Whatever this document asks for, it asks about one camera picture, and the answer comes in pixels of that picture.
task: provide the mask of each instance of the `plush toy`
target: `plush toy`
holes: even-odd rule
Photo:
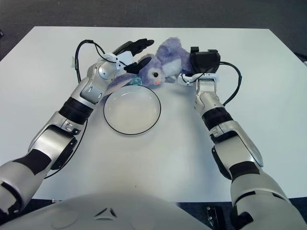
[[[164,41],[158,48],[156,55],[147,54],[140,58],[151,57],[150,62],[143,67],[139,74],[125,73],[116,77],[108,86],[102,103],[107,97],[125,85],[160,85],[162,82],[174,83],[180,73],[192,72],[189,60],[189,52],[181,47],[181,42],[176,37]]]
[[[190,63],[190,53],[181,46],[177,37],[170,37],[164,41],[156,52],[161,61],[166,77],[178,76],[180,73],[193,72]]]
[[[140,58],[140,60],[143,60],[146,57],[151,57],[151,60],[140,70],[139,74],[125,73],[116,77],[109,84],[102,101],[105,101],[104,99],[106,97],[125,85],[142,85],[148,87],[150,85],[159,85],[164,82],[165,74],[160,60],[157,59],[154,54],[147,54]]]

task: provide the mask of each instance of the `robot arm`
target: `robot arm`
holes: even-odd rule
[[[103,98],[109,83],[124,69],[138,72],[146,63],[134,63],[133,56],[153,40],[129,42],[113,53],[104,54],[93,64],[69,99],[56,111],[31,141],[28,153],[0,167],[0,215],[18,213],[27,205],[50,170],[60,169],[77,144],[76,135],[95,106]]]
[[[213,157],[222,175],[232,180],[233,226],[245,230],[306,229],[298,210],[262,170],[257,147],[220,103],[215,79],[202,75],[195,87],[195,109],[214,142]]]

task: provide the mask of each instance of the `white plate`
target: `white plate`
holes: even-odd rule
[[[137,135],[155,125],[161,113],[157,95],[139,85],[128,85],[116,90],[106,100],[106,122],[117,132]]]

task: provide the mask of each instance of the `floor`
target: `floor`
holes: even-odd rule
[[[306,0],[0,0],[0,60],[34,26],[269,28],[307,53]]]

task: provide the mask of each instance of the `table surface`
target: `table surface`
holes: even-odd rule
[[[261,151],[265,172],[289,197],[307,196],[302,178],[307,168],[307,68],[266,29],[33,28],[0,62],[0,164],[26,154],[33,136],[76,87],[72,59],[81,40],[93,39],[110,52],[128,40],[154,39],[146,54],[171,36],[188,51],[190,46],[217,49],[222,61],[241,70],[241,89],[227,110]],[[82,47],[81,76],[97,59],[92,45]],[[226,66],[217,73],[217,92],[224,101],[237,75]],[[35,198],[131,190],[175,202],[230,201],[230,181],[219,173],[213,143],[192,108],[193,88],[163,83],[154,91],[162,112],[149,132],[137,137],[116,133],[99,105],[71,162],[45,180]]]

